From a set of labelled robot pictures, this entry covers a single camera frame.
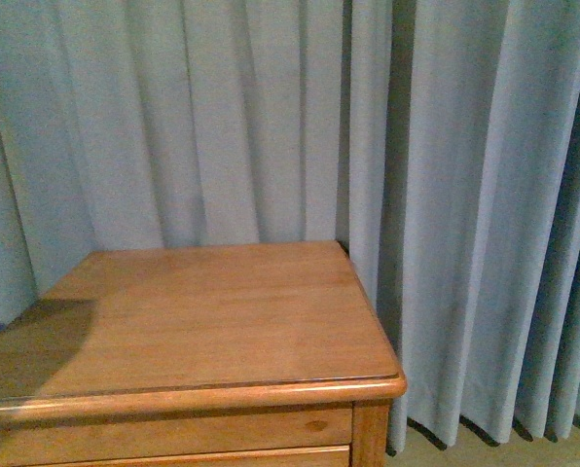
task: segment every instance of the light blue curtain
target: light blue curtain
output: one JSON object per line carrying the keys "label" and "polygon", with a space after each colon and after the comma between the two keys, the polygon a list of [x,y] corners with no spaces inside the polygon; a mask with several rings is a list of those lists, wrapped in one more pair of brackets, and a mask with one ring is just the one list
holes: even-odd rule
{"label": "light blue curtain", "polygon": [[0,1],[0,326],[94,249],[336,238],[455,443],[580,416],[580,2]]}

